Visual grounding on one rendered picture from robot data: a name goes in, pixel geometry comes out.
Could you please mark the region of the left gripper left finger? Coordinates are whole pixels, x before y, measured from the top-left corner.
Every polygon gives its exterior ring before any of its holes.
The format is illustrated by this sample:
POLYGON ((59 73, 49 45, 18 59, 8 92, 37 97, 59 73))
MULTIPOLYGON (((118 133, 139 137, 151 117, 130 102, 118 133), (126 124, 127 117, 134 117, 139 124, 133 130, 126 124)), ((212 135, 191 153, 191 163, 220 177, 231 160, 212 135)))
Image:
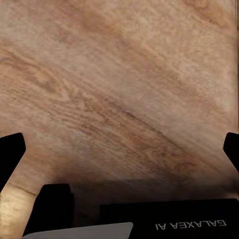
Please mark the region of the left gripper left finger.
POLYGON ((0 138, 0 192, 26 151, 22 133, 0 138))

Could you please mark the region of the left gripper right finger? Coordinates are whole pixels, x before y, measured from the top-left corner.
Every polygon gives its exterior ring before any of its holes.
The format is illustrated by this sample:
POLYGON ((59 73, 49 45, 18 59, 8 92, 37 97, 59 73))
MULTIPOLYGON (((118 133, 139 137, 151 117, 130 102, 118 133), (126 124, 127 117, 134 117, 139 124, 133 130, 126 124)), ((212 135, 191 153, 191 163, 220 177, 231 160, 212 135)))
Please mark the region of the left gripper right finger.
POLYGON ((223 150, 239 172, 239 134, 228 132, 223 150))

